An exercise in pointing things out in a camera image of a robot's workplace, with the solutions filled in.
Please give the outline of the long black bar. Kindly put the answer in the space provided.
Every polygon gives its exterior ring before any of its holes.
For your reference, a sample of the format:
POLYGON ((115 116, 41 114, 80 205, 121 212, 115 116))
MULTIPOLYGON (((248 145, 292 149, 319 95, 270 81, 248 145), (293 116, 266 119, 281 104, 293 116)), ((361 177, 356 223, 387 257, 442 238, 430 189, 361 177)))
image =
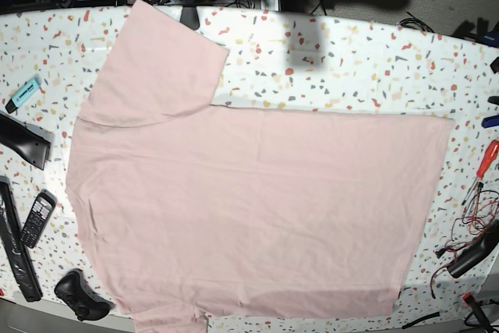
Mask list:
POLYGON ((1 241, 14 279, 24 299, 28 303, 40 301, 43 293, 29 252, 21 241, 16 207, 6 177, 1 177, 1 241))

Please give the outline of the red handled screwdriver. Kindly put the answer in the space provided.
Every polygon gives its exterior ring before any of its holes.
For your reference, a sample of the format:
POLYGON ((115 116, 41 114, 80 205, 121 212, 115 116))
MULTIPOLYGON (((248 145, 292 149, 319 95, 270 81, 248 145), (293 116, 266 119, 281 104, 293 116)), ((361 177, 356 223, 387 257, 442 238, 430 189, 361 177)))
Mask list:
POLYGON ((483 158, 480 162, 480 166, 476 171, 476 177, 472 185, 470 186, 465 196, 465 199, 462 201, 462 205, 464 205, 466 201, 469 199, 471 192, 475 188, 476 184, 483 178, 484 174, 486 173, 492 162, 496 159, 498 154, 498 145, 499 142, 497 140, 492 140, 487 149, 485 150, 483 158))

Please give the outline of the black tool red tip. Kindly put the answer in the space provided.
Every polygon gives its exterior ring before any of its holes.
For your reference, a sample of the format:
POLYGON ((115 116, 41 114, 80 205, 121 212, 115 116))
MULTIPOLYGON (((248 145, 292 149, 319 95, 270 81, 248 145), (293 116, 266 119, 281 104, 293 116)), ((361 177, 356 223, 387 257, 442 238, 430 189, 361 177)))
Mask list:
POLYGON ((498 332, 498 330, 491 324, 489 318, 483 312, 480 303, 476 300, 471 292, 466 293, 462 297, 463 301, 467 306, 471 308, 471 316, 474 316, 477 320, 476 324, 469 324, 469 319, 465 319, 465 325, 470 328, 482 328, 485 332, 493 333, 498 332))

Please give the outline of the turquoise highlighter marker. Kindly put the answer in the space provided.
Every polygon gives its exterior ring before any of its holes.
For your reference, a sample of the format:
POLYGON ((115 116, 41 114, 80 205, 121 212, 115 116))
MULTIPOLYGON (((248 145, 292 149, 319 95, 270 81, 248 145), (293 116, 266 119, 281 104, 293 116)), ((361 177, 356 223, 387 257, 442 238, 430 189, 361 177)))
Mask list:
POLYGON ((38 76, 33 76, 24 85, 19 88, 13 96, 9 99, 5 106, 5 110, 8 114, 12 114, 18 108, 21 107, 37 90, 39 90, 41 85, 40 78, 38 76))

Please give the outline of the terrazzo pattern tablecloth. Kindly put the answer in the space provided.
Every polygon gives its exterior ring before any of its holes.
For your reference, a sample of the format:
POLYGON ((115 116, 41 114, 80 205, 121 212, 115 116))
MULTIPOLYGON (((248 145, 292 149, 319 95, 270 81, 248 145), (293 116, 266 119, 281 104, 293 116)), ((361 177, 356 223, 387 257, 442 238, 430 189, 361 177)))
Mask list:
MULTIPOLYGON (((65 195, 65 172, 73 124, 129 15, 128 7, 59 9, 5 14, 1 18, 1 100, 7 102, 29 78, 40 90, 14 119, 51 142, 44 170, 10 149, 1 150, 1 174, 9 178, 20 218, 40 190, 58 200, 37 247, 30 253, 43 297, 27 302, 7 260, 1 262, 1 290, 15 303, 14 314, 29 309, 56 319, 54 329, 95 328, 132 331, 119 310, 94 323, 79 322, 54 293, 57 281, 79 268, 90 287, 103 286, 77 238, 75 216, 65 195)), ((438 115, 455 120, 437 193, 405 284, 388 317, 362 320, 288 319, 237 316, 212 318, 212 332, 354 332, 404 329, 419 317, 422 332, 458 331, 469 312, 462 295, 496 299, 498 255, 491 254, 460 279, 441 273, 434 294, 428 281, 445 263, 434 253, 450 237, 469 237, 457 221, 461 202, 475 177, 483 151, 495 139, 483 118, 497 108, 490 69, 498 52, 452 37, 330 16, 202 7, 199 32, 230 53, 214 102, 231 107, 308 109, 344 113, 438 115)))

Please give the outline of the pink T-shirt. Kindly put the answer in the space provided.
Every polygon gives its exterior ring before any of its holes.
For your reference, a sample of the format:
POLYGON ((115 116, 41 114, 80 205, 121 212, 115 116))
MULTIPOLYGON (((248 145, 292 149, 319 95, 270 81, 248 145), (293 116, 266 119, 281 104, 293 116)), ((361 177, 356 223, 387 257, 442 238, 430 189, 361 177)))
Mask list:
POLYGON ((227 55, 131 8, 66 178, 104 287, 138 332, 202 332, 205 313, 390 314, 452 121, 214 106, 227 55))

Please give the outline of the black game controller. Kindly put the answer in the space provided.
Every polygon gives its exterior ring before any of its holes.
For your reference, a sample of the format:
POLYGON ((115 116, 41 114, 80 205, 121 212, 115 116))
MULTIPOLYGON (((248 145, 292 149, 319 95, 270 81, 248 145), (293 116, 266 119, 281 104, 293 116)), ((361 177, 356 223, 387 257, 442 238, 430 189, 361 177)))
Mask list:
POLYGON ((62 300, 76 315, 78 321, 99 321, 107 317, 111 302, 95 293, 78 269, 69 271, 56 284, 55 295, 62 300))

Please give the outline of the black cylindrical device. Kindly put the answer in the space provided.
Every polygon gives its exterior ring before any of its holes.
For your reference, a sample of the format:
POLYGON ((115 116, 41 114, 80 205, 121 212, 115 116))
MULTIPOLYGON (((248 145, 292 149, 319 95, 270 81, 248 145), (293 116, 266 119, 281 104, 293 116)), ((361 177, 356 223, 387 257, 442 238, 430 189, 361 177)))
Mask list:
POLYGON ((482 260, 487 258, 498 244, 498 220, 494 220, 490 227, 475 241, 466 247, 457 259, 447 266, 448 273, 453 278, 460 278, 482 260))

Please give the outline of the black hair dryer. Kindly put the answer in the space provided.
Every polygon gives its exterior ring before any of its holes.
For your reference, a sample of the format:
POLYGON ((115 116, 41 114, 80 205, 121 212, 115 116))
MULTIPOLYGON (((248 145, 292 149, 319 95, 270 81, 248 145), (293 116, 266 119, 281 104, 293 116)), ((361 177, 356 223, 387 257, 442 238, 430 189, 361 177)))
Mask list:
POLYGON ((17 153, 24 161, 44 170, 51 143, 3 113, 1 114, 1 144, 17 153))

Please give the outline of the blue handled tool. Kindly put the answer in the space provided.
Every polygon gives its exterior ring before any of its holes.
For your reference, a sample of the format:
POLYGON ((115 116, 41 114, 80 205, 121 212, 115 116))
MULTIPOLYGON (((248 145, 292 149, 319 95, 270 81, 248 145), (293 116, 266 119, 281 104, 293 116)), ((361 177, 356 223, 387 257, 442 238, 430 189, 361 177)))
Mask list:
POLYGON ((481 126, 485 129, 499 126, 499 115, 489 116, 483 119, 481 126))

